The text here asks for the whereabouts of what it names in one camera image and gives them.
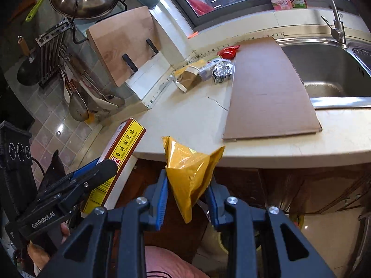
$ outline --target white countertop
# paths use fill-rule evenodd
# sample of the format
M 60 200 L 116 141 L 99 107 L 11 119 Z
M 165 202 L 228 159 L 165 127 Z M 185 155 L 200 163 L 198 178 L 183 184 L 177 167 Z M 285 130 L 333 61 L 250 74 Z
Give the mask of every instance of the white countertop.
M 133 116 L 146 129 L 134 155 L 164 161 L 162 136 L 211 153 L 225 145 L 218 166 L 305 168 L 371 162 L 371 110 L 318 110 L 323 131 L 269 139 L 223 141 L 231 80 L 210 79 L 187 93 L 172 82 L 151 110 Z

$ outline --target yellow snack bag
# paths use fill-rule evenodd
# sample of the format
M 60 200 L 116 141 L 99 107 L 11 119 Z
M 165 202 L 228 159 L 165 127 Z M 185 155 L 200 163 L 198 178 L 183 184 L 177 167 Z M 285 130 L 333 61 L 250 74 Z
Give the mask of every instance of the yellow snack bag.
M 163 137 L 166 174 L 185 223 L 192 220 L 192 207 L 210 184 L 224 146 L 211 155 L 198 153 L 167 136 Z

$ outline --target red snack packet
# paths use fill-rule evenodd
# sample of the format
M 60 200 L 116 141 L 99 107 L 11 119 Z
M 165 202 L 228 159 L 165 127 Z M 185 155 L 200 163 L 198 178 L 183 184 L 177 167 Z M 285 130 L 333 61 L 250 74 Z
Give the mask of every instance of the red snack packet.
M 232 60 L 236 56 L 236 52 L 240 47 L 241 45 L 224 48 L 218 52 L 218 55 L 225 60 Z

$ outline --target gray tile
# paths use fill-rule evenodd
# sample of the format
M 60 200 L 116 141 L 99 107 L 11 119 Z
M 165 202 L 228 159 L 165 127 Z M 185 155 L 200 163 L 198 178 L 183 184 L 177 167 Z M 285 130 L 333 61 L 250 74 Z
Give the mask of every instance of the gray tile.
M 27 87 L 23 84 L 19 84 L 16 96 L 20 101 L 27 102 L 31 98 L 31 96 L 34 94 L 34 92 L 37 90 L 37 88 L 38 88 L 37 84 L 32 85 L 30 87 Z
M 61 131 L 64 128 L 64 124 L 54 113 L 51 113 L 48 119 L 45 121 L 44 126 L 55 136 L 57 131 Z
M 64 99 L 64 93 L 63 93 L 63 82 L 60 81 L 57 86 L 54 88 L 53 92 L 55 92 L 60 98 Z
M 38 167 L 38 165 L 36 164 L 35 161 L 33 161 L 31 166 L 32 172 L 35 172 L 36 167 Z
M 92 129 L 85 122 L 80 122 L 79 126 L 75 130 L 75 134 L 83 141 L 88 138 L 91 132 Z
M 51 86 L 47 86 L 45 89 L 42 89 L 41 87 L 38 88 L 38 95 L 41 99 L 45 99 L 53 90 Z
M 61 102 L 61 97 L 57 95 L 57 93 L 52 91 L 46 98 L 45 98 L 45 104 L 48 106 L 50 110 L 55 110 L 55 108 L 58 106 L 58 104 Z
M 38 93 L 35 92 L 28 100 L 27 105 L 31 113 L 35 114 L 42 103 L 43 103 L 42 99 L 38 96 Z
M 69 148 L 64 147 L 59 157 L 66 167 L 70 167 L 76 155 Z
M 35 168 L 35 171 L 33 173 L 33 177 L 39 183 L 41 183 L 41 181 L 43 180 L 44 176 L 43 176 L 43 173 L 41 172 L 41 169 L 40 169 L 39 166 Z
M 74 118 L 72 118 L 71 114 L 68 114 L 63 122 L 73 132 L 76 130 L 80 123 L 79 121 L 76 121 Z
M 68 105 L 62 100 L 53 112 L 60 120 L 64 120 L 69 113 Z
M 41 182 L 39 182 L 38 180 L 35 179 L 35 184 L 36 184 L 37 189 L 39 189 L 40 185 L 41 185 Z
M 42 147 L 42 145 L 37 140 L 34 140 L 31 144 L 30 150 L 31 156 L 40 161 L 41 156 L 45 151 L 45 147 Z
M 58 84 L 60 84 L 62 81 L 61 75 L 58 73 L 57 77 L 54 78 L 54 80 L 50 83 L 50 86 L 55 89 Z
M 91 129 L 94 129 L 97 125 L 98 125 L 98 119 L 96 118 L 96 117 L 94 117 L 94 120 L 93 120 L 93 122 L 91 122 L 91 123 L 87 123 L 87 125 L 88 126 L 90 126 L 91 127 Z
M 72 131 L 64 124 L 63 130 L 60 130 L 61 134 L 56 135 L 56 137 L 61 141 L 63 144 L 66 144 L 68 139 L 72 135 Z
M 98 56 L 90 47 L 88 41 L 82 44 L 82 48 L 79 52 L 79 58 L 86 64 L 89 69 L 92 69 L 98 61 Z
M 45 126 L 43 126 L 40 131 L 38 132 L 35 139 L 42 145 L 42 147 L 46 148 L 50 142 L 50 140 L 53 138 L 53 135 L 51 132 L 49 132 Z
M 29 132 L 32 134 L 32 137 L 35 138 L 40 129 L 43 127 L 42 123 L 35 119 L 35 122 L 32 124 Z
M 35 117 L 41 122 L 45 123 L 48 119 L 49 115 L 51 114 L 51 110 L 46 106 L 46 104 L 42 104 L 35 113 Z
M 43 155 L 41 156 L 40 164 L 44 168 L 48 168 L 50 163 L 51 163 L 51 157 L 52 157 L 52 154 L 50 152 L 48 152 L 47 150 L 45 150 Z
M 46 150 L 50 152 L 51 154 L 54 154 L 54 152 L 58 149 L 59 152 L 62 151 L 64 147 L 64 144 L 57 139 L 57 137 L 53 137 L 51 141 L 49 142 L 48 146 L 46 147 Z
M 72 134 L 70 139 L 67 141 L 67 147 L 71 149 L 75 154 L 79 152 L 81 147 L 84 145 L 84 141 L 82 141 L 76 134 Z
M 68 128 L 65 122 L 58 119 L 54 113 L 52 113 L 45 122 L 45 127 L 63 144 L 66 144 L 72 134 L 72 131 Z
M 92 73 L 90 77 L 96 82 L 96 79 L 100 82 L 100 84 L 104 87 L 110 82 L 112 82 L 111 78 L 108 76 L 106 69 L 103 67 L 100 61 L 97 61 L 92 69 Z
M 127 99 L 134 95 L 134 92 L 131 88 L 127 85 L 127 83 L 123 83 L 120 87 L 117 87 L 115 84 L 110 82 L 105 88 L 103 89 L 104 94 L 111 94 L 116 97 Z
M 64 172 L 66 174 L 69 174 L 69 168 L 66 165 L 64 165 L 64 164 L 63 164 L 63 167 L 64 167 Z

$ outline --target aluminum foil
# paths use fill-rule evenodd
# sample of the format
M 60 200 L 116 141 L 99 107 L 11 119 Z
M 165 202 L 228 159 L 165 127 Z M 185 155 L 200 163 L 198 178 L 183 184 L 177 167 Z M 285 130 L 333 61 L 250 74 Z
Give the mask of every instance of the aluminum foil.
M 216 84 L 222 83 L 233 74 L 233 65 L 231 63 L 218 63 L 213 69 L 214 81 Z

